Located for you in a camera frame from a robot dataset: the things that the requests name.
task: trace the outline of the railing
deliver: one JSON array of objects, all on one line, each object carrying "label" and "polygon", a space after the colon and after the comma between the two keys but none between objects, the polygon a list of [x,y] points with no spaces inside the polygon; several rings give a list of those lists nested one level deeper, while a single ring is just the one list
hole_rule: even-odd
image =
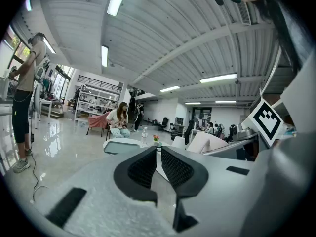
[{"label": "railing", "polygon": [[135,92],[135,97],[138,97],[140,95],[144,95],[146,94],[147,92],[146,91],[143,91],[141,89],[138,89],[136,92]]},{"label": "railing", "polygon": [[99,80],[95,80],[89,77],[84,77],[84,76],[79,76],[78,77],[78,82],[82,82],[85,84],[89,84],[91,86],[94,87],[99,87],[99,88],[103,88],[103,89],[107,89],[107,90],[111,90],[111,91],[117,91],[117,92],[121,92],[122,88],[121,87],[117,87],[115,85],[103,82],[103,81],[99,81]]}]

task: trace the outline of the black leggings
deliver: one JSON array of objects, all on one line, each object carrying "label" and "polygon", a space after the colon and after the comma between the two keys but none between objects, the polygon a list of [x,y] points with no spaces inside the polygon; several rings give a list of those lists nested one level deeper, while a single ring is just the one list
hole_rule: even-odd
[{"label": "black leggings", "polygon": [[12,126],[16,143],[24,143],[24,135],[29,133],[28,108],[32,92],[16,90],[12,108]]},{"label": "black leggings", "polygon": [[143,120],[142,115],[138,115],[137,121],[135,122],[135,130],[138,130],[140,122]]}]

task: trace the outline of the sitting woman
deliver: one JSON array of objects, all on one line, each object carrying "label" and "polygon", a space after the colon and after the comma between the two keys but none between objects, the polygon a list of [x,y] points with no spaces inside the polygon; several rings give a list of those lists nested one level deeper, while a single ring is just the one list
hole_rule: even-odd
[{"label": "sitting woman", "polygon": [[128,121],[127,103],[121,102],[117,110],[113,110],[107,115],[107,121],[110,123],[110,131],[114,138],[130,137],[130,132],[126,126]]},{"label": "sitting woman", "polygon": [[214,134],[214,127],[213,127],[213,123],[210,122],[209,124],[209,129],[207,130],[207,133],[209,134]]}]

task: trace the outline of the plastic bottle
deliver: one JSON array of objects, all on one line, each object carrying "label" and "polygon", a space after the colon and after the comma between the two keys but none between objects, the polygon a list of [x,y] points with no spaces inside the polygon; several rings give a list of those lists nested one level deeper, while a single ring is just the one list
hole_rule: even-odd
[{"label": "plastic bottle", "polygon": [[143,133],[142,133],[142,139],[141,139],[141,141],[140,141],[143,145],[146,144],[147,136],[148,136],[147,127],[144,127],[144,131],[143,131]]}]

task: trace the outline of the ceiling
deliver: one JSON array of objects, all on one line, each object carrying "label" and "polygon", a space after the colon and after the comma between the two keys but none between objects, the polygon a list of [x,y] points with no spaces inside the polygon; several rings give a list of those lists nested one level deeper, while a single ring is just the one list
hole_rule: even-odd
[{"label": "ceiling", "polygon": [[[123,0],[116,17],[106,13],[109,0],[31,3],[32,11],[21,8],[12,25],[25,39],[44,32],[56,51],[48,51],[53,63],[162,97],[207,105],[237,100],[236,105],[249,106],[276,62],[274,26],[258,17],[252,4],[246,5],[249,15],[243,13],[242,18],[230,0],[224,0],[222,7],[214,0]],[[245,17],[251,25],[243,23]],[[113,66],[102,67],[101,45],[109,47],[108,63]],[[238,83],[199,82],[227,73],[237,73]],[[180,89],[159,92],[175,85]]]}]

